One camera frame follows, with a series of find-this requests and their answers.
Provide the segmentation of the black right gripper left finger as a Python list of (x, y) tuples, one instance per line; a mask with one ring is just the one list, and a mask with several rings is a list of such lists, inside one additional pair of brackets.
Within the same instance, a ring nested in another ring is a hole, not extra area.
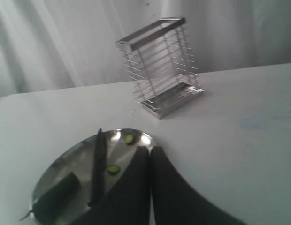
[(73, 225), (148, 225), (150, 219), (150, 153), (138, 146), (117, 183)]

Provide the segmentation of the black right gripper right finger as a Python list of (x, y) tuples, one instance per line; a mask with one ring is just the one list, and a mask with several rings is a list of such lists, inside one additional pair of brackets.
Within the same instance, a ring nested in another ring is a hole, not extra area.
[(150, 164), (154, 218), (157, 225), (245, 224), (194, 190), (172, 165), (162, 147), (153, 147)]

